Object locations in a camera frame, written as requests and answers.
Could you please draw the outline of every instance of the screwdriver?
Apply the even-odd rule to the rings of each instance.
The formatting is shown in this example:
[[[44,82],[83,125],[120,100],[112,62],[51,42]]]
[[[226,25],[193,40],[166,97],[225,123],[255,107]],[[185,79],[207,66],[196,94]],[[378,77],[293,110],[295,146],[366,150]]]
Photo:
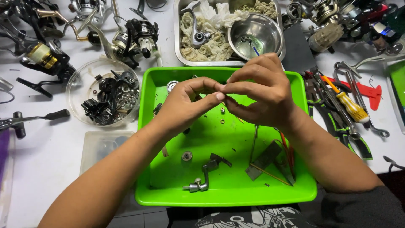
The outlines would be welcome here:
[[[353,117],[356,123],[367,123],[370,120],[369,115],[364,111],[362,107],[358,104],[354,103],[349,96],[346,95],[345,92],[339,91],[336,86],[332,84],[332,82],[321,73],[322,78],[332,87],[332,89],[337,93],[336,97],[340,100],[340,102],[345,106],[346,111],[349,113],[351,117]]]

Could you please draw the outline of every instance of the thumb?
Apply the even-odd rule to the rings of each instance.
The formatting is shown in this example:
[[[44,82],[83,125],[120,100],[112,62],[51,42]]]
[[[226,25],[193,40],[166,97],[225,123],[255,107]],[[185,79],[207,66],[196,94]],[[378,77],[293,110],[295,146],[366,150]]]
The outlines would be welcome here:
[[[208,94],[199,101],[193,102],[196,106],[195,111],[199,116],[209,111],[211,108],[219,105],[223,100],[225,100],[225,94],[221,92],[215,92]]]

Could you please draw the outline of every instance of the printed shirt graphic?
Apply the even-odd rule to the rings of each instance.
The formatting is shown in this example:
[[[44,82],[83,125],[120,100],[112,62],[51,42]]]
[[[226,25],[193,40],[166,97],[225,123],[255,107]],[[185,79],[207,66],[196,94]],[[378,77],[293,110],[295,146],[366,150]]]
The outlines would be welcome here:
[[[252,206],[251,211],[213,213],[197,221],[196,228],[314,228],[292,207]]]

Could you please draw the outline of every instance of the hand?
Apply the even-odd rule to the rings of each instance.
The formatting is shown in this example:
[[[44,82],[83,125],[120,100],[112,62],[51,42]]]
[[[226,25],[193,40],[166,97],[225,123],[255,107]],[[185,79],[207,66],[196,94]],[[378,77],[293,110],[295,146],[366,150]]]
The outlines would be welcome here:
[[[240,82],[248,79],[256,83]],[[220,88],[224,94],[247,95],[256,101],[247,107],[229,96],[224,101],[230,113],[249,123],[281,127],[289,123],[291,113],[297,108],[292,100],[290,81],[275,53],[251,59],[226,82],[227,85]]]
[[[220,86],[220,83],[207,77],[177,83],[153,120],[158,121],[160,127],[166,128],[171,137],[175,137],[204,113],[224,101],[225,95],[218,92]]]

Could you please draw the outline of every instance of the black shirt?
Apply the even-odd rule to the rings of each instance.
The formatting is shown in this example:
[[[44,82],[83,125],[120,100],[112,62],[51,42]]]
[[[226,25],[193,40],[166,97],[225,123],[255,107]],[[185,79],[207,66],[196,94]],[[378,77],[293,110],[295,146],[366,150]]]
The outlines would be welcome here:
[[[322,214],[306,220],[298,204],[222,208],[168,208],[172,228],[405,228],[401,203],[385,187],[327,193]]]

